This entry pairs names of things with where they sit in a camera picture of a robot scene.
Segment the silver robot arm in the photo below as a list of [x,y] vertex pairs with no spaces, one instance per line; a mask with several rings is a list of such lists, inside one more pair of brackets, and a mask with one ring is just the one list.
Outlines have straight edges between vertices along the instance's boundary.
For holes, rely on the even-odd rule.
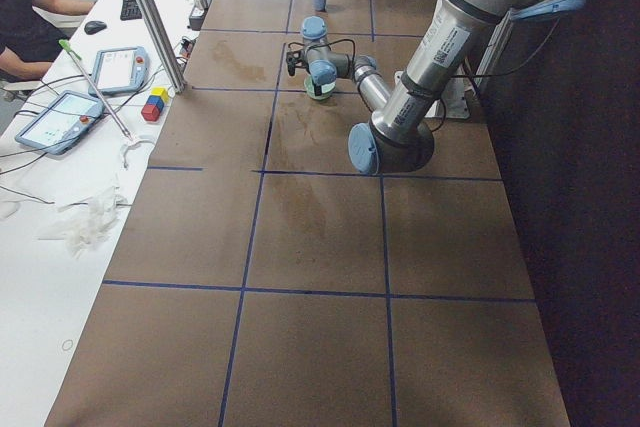
[[366,55],[332,51],[323,19],[303,21],[302,45],[286,55],[288,72],[303,68],[318,96],[323,86],[351,79],[371,109],[366,123],[351,128],[349,158],[362,174],[414,172],[434,152],[434,137],[424,123],[432,105],[480,34],[505,17],[513,20],[557,18],[581,9],[586,0],[438,0],[431,25],[395,87],[389,88]]

